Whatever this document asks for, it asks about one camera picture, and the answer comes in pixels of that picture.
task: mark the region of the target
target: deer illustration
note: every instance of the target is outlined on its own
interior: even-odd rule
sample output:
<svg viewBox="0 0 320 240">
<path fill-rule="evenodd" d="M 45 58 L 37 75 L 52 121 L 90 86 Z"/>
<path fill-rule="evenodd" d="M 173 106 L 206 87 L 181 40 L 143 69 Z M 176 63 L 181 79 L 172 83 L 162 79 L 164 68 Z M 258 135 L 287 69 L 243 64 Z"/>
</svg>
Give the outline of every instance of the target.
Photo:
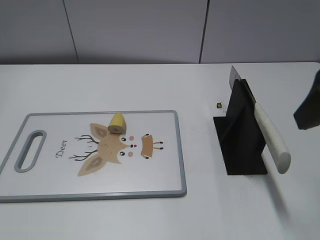
<svg viewBox="0 0 320 240">
<path fill-rule="evenodd" d="M 87 143 L 95 143 L 97 144 L 97 149 L 93 151 L 86 151 L 87 155 L 73 155 L 73 157 L 69 157 L 69 159 L 74 159 L 75 161 L 84 161 L 78 176 L 85 176 L 88 174 L 92 174 L 106 165 L 107 162 L 111 162 L 114 164 L 121 164 L 118 160 L 118 153 L 120 152 L 121 156 L 125 155 L 125 152 L 122 151 L 126 148 L 135 148 L 136 144 L 127 145 L 123 143 L 126 141 L 125 137 L 121 137 L 118 134 L 110 133 L 106 126 L 91 123 L 90 130 L 94 137 L 99 139 L 100 141 L 95 141 L 90 135 L 82 135 L 81 137 L 75 137 L 75 139 L 79 140 L 89 140 Z M 163 144 L 162 141 L 153 142 L 152 135 L 146 134 L 142 138 L 142 151 L 141 156 L 145 159 L 149 159 L 153 155 L 153 149 L 164 149 L 163 147 L 153 147 L 154 144 Z M 132 157 L 133 152 L 128 153 L 128 157 Z"/>
</svg>

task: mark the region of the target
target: white knife handle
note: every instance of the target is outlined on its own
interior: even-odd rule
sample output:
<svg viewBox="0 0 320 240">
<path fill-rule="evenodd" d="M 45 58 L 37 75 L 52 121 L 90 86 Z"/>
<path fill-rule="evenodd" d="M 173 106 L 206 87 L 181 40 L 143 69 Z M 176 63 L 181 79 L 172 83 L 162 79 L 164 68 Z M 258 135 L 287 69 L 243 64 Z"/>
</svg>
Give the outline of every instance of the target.
<svg viewBox="0 0 320 240">
<path fill-rule="evenodd" d="M 254 105 L 254 117 L 260 127 L 278 172 L 280 174 L 286 173 L 291 163 L 289 150 L 275 125 L 257 102 Z"/>
</svg>

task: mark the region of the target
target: gray wall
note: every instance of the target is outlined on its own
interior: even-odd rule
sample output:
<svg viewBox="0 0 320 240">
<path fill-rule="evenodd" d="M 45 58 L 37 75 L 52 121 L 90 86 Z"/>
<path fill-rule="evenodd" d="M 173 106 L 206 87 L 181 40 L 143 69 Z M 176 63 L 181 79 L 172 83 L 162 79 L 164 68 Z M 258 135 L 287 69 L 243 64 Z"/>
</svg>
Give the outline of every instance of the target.
<svg viewBox="0 0 320 240">
<path fill-rule="evenodd" d="M 199 62 L 207 0 L 64 1 L 1 1 L 0 64 Z M 210 0 L 201 62 L 319 62 L 319 16 L 320 0 Z"/>
<path fill-rule="evenodd" d="M 211 0 L 202 63 L 320 61 L 320 0 Z"/>
<path fill-rule="evenodd" d="M 81 64 L 198 63 L 207 0 L 65 0 Z"/>
<path fill-rule="evenodd" d="M 0 3 L 0 64 L 77 63 L 61 0 Z"/>
</svg>

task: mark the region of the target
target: cutting board handle hole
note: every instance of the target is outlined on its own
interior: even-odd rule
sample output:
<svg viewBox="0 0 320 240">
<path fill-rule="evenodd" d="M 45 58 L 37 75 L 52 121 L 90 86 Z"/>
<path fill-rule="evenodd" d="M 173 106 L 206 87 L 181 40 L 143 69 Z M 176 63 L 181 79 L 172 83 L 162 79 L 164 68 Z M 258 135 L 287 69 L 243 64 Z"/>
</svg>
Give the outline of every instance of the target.
<svg viewBox="0 0 320 240">
<path fill-rule="evenodd" d="M 43 130 L 36 130 L 29 134 L 15 162 L 16 172 L 25 173 L 35 166 L 46 136 L 47 133 Z"/>
</svg>

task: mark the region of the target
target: deer ear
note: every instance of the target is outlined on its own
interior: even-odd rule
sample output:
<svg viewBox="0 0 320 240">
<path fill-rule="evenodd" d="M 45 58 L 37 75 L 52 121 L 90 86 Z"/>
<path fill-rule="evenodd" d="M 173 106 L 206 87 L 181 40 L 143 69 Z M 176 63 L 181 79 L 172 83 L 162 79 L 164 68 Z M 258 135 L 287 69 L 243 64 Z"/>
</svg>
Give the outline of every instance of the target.
<svg viewBox="0 0 320 240">
<path fill-rule="evenodd" d="M 103 139 L 109 134 L 108 128 L 106 126 L 91 123 L 90 124 L 91 133 L 97 138 L 97 139 Z"/>
<path fill-rule="evenodd" d="M 84 164 L 82 165 L 78 176 L 84 176 L 88 174 L 92 174 L 98 170 L 100 170 L 104 165 L 106 165 L 107 161 L 104 160 L 99 154 L 94 155 L 88 158 Z"/>
</svg>

